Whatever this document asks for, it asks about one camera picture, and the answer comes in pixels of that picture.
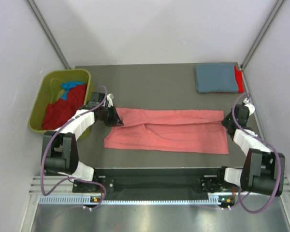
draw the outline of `yellow-green plastic bin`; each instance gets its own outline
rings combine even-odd
[[[61,87],[62,83],[69,81],[81,81],[87,85],[86,96],[84,104],[90,100],[91,93],[94,87],[91,83],[91,76],[87,70],[72,69],[72,70],[59,70],[49,73],[42,81],[38,96],[35,100],[30,119],[29,128],[35,133],[44,134],[42,130],[42,122],[45,115],[45,110],[48,104],[56,102],[64,93]],[[90,127],[79,137],[85,139],[90,133]]]

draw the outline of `dark red cloth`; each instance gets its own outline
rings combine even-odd
[[[237,70],[236,65],[234,66],[234,73],[235,73],[235,80],[238,86],[238,93],[243,93],[244,87],[243,87],[242,71]]]
[[[67,100],[59,99],[48,104],[43,119],[43,130],[54,130],[65,124],[84,104],[87,85],[78,85],[67,94]]]

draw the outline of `coral fabric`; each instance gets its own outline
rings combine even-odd
[[[42,122],[43,130],[54,130],[65,124],[84,104],[87,85],[78,85],[67,93],[67,100],[48,104]]]
[[[112,127],[104,147],[228,154],[223,111],[117,108],[122,127]]]
[[[237,86],[238,86],[238,92],[239,93],[243,93],[244,92],[244,86],[243,86],[242,71],[237,70],[236,65],[234,66],[234,74],[235,74],[235,80],[236,80]]]

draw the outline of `white wall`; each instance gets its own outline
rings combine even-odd
[[[268,139],[286,156],[290,179],[290,0],[283,5],[246,73]]]
[[[42,78],[63,69],[24,0],[0,0],[0,232],[16,231],[42,137],[27,123]]]
[[[69,64],[242,62],[276,0],[36,0]]]

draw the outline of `fabric fold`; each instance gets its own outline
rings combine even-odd
[[[104,147],[228,154],[223,111],[117,108],[123,127],[113,127]]]

